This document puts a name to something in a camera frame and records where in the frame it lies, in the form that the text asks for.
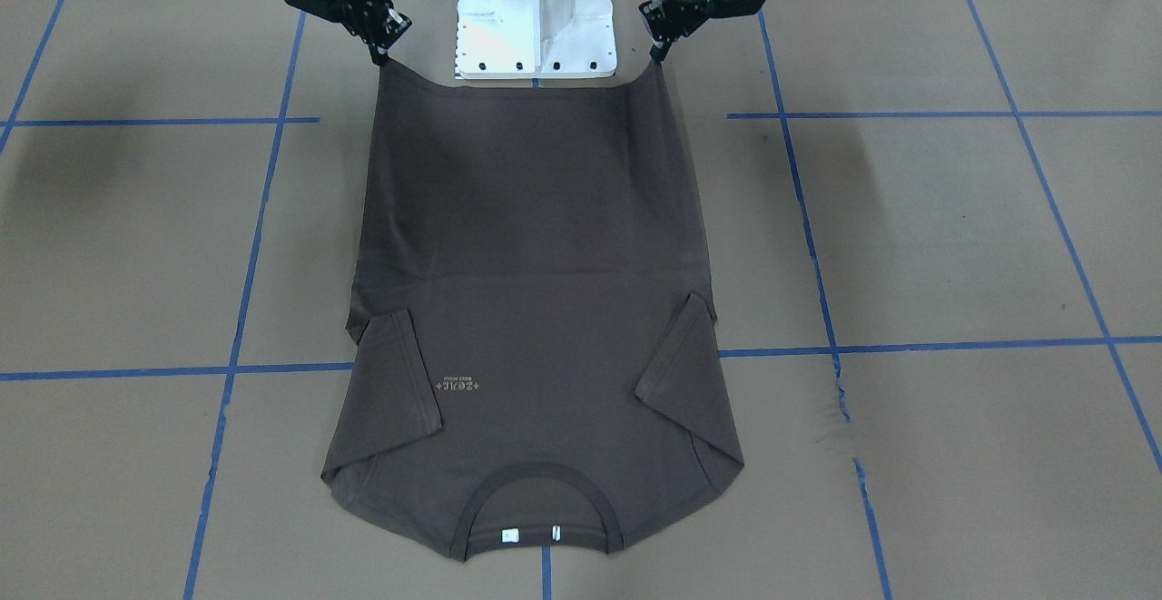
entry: blue tape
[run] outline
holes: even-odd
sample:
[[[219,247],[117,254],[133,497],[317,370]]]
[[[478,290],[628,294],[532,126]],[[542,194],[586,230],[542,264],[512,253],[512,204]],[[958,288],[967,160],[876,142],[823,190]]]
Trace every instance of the blue tape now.
[[[239,376],[256,373],[318,373],[325,371],[350,371],[352,362],[323,362],[317,364],[251,364],[235,367]]]
[[[1112,337],[1118,344],[1162,344],[1162,335],[1132,335]],[[1078,348],[1105,345],[1104,337],[1074,337],[1057,340],[1005,340],[981,342],[931,342],[931,343],[895,343],[868,345],[837,345],[840,355],[883,353],[883,352],[939,352],[957,350],[1006,350],[1023,348]],[[831,347],[799,348],[739,348],[718,351],[723,359],[763,358],[763,357],[802,357],[831,355]],[[352,362],[304,362],[289,364],[239,364],[237,366],[187,366],[165,369],[98,369],[78,371],[20,371],[0,372],[0,383],[41,381],[41,380],[84,380],[109,378],[165,378],[180,376],[253,376],[261,373],[318,373],[329,371],[351,371]]]
[[[899,344],[876,344],[876,345],[841,345],[839,351],[844,355],[868,353],[868,352],[918,352],[918,351],[949,351],[949,350],[1005,350],[1018,348],[1069,348],[1069,347],[1092,347],[1105,345],[1104,337],[1077,337],[1061,340],[1005,340],[987,342],[944,342],[944,343],[899,343]]]
[[[0,383],[44,380],[99,380],[115,378],[171,378],[178,376],[224,376],[229,366],[189,366],[170,369],[102,369],[95,371],[28,371],[0,373]]]
[[[28,95],[28,88],[33,85],[33,77],[36,76],[36,67],[41,66],[41,58],[44,57],[44,49],[49,45],[49,38],[52,37],[52,29],[57,27],[57,20],[60,17],[60,8],[64,8],[65,0],[57,0],[57,5],[52,8],[52,15],[49,16],[49,23],[44,27],[44,34],[41,35],[41,43],[36,45],[36,52],[33,53],[33,63],[28,65],[28,71],[24,73],[24,81],[20,86],[20,93],[16,94],[16,102],[12,106],[12,113],[8,115],[8,121],[5,122],[3,133],[0,133],[0,153],[3,152],[5,147],[8,145],[8,136],[12,135],[12,129],[16,126],[16,117],[20,116],[20,108],[24,105],[24,98]]]
[[[1152,344],[1162,343],[1162,335],[1143,335],[1136,337],[1112,337],[1116,344]]]
[[[819,290],[819,309],[823,313],[823,324],[827,331],[827,345],[831,352],[831,364],[835,371],[835,391],[839,394],[839,409],[847,422],[852,421],[851,413],[847,412],[847,390],[842,384],[842,364],[839,360],[839,349],[835,344],[835,328],[831,322],[831,307],[827,303],[827,290],[823,284],[823,269],[819,266],[819,256],[815,248],[815,234],[811,230],[811,215],[808,212],[806,198],[803,194],[803,181],[799,178],[798,158],[795,156],[795,144],[791,142],[791,127],[787,119],[787,107],[783,105],[782,85],[779,83],[779,69],[775,66],[775,52],[770,47],[770,36],[767,33],[767,17],[759,10],[759,30],[762,33],[762,44],[767,50],[767,66],[770,69],[770,84],[775,92],[775,106],[779,108],[779,123],[783,131],[783,143],[787,147],[787,160],[791,167],[791,180],[795,184],[795,199],[799,203],[799,212],[803,216],[803,234],[806,237],[806,250],[815,266],[815,281]]]
[[[1162,116],[1162,110],[949,110],[949,112],[789,112],[787,119],[1007,119],[1013,115],[1033,119],[1100,119]],[[780,119],[769,112],[726,113],[730,120]]]
[[[796,357],[804,355],[831,355],[830,347],[808,348],[739,348],[733,350],[719,350],[718,357],[731,359],[736,357]]]
[[[553,555],[547,545],[540,547],[540,598],[553,600]]]
[[[106,126],[273,126],[278,123],[318,123],[317,116],[223,116],[205,119],[64,119],[17,121],[16,128],[87,128]]]
[[[1041,158],[1037,155],[1037,149],[1033,148],[1033,140],[1030,137],[1028,129],[1025,127],[1025,121],[1021,119],[1021,114],[1017,109],[1017,101],[1013,99],[1012,90],[1009,87],[1009,80],[1005,78],[1004,71],[1000,70],[1000,60],[997,58],[997,52],[992,48],[992,41],[989,40],[989,34],[984,30],[984,23],[981,21],[981,14],[976,9],[975,1],[968,1],[968,9],[973,15],[973,21],[976,22],[976,29],[981,34],[981,40],[984,41],[984,48],[989,52],[989,58],[992,59],[992,67],[997,72],[997,79],[1000,81],[1000,87],[1005,92],[1005,98],[1009,99],[1009,107],[1012,108],[1013,119],[1017,120],[1017,127],[1020,129],[1021,138],[1025,141],[1025,149],[1028,150],[1030,159],[1033,160],[1033,169],[1037,171],[1037,177],[1041,181],[1041,188],[1045,191],[1045,198],[1049,202],[1049,209],[1053,212],[1053,219],[1056,221],[1057,229],[1061,231],[1061,236],[1066,241],[1066,248],[1069,251],[1070,259],[1074,262],[1074,269],[1077,271],[1077,277],[1081,279],[1082,288],[1085,290],[1085,297],[1089,299],[1090,307],[1093,309],[1093,317],[1097,319],[1098,328],[1102,330],[1102,336],[1109,348],[1110,357],[1113,358],[1113,365],[1118,370],[1118,377],[1121,379],[1121,386],[1126,391],[1126,398],[1128,398],[1129,405],[1134,410],[1134,415],[1138,417],[1138,426],[1142,429],[1142,435],[1145,435],[1146,443],[1149,445],[1150,455],[1154,456],[1154,465],[1157,467],[1159,472],[1162,473],[1162,451],[1159,450],[1157,440],[1154,438],[1154,430],[1150,430],[1149,421],[1146,419],[1146,413],[1142,410],[1141,402],[1138,400],[1138,393],[1134,391],[1134,385],[1129,381],[1129,374],[1126,372],[1126,367],[1121,362],[1121,355],[1118,352],[1118,347],[1113,336],[1110,334],[1110,327],[1105,321],[1105,316],[1102,314],[1102,307],[1097,302],[1097,295],[1093,293],[1093,287],[1090,285],[1089,277],[1085,273],[1085,267],[1082,265],[1081,256],[1077,253],[1074,240],[1069,235],[1069,228],[1066,224],[1066,220],[1061,215],[1061,209],[1057,207],[1057,199],[1054,198],[1053,190],[1049,187],[1049,179],[1045,174],[1045,167],[1041,165]]]
[[[863,514],[868,520],[868,533],[871,535],[871,549],[875,551],[875,565],[880,571],[880,588],[883,592],[883,600],[891,600],[891,580],[888,578],[888,564],[883,558],[883,543],[880,541],[880,526],[875,520],[875,507],[871,506],[871,495],[868,493],[867,472],[860,458],[855,458],[855,477],[860,481],[860,497],[863,497]]]
[[[250,264],[246,267],[246,281],[242,291],[242,301],[238,307],[238,327],[234,336],[234,347],[230,350],[231,372],[225,377],[222,387],[222,402],[218,407],[217,427],[214,431],[214,447],[210,450],[210,470],[206,480],[206,488],[202,491],[201,513],[198,516],[198,528],[194,530],[194,545],[189,553],[189,569],[186,572],[186,588],[184,600],[193,600],[194,587],[198,583],[198,567],[201,564],[202,545],[206,540],[206,526],[210,515],[210,502],[214,499],[214,485],[217,481],[218,460],[222,456],[222,442],[225,438],[225,412],[230,406],[230,398],[234,394],[235,373],[232,370],[238,365],[238,356],[242,352],[242,337],[246,328],[246,314],[250,309],[250,294],[254,286],[254,271],[258,267],[258,252],[263,243],[263,221],[266,216],[266,203],[271,199],[271,184],[274,180],[274,170],[279,159],[279,150],[282,145],[282,129],[287,116],[287,107],[290,105],[290,91],[294,87],[294,72],[299,62],[299,47],[302,43],[303,26],[307,23],[307,14],[299,13],[299,26],[295,28],[294,45],[290,47],[290,62],[287,65],[286,83],[282,87],[282,103],[279,108],[279,122],[274,129],[274,143],[271,145],[271,158],[266,166],[266,181],[263,186],[263,200],[258,206],[258,221],[254,226],[254,238],[250,249]]]

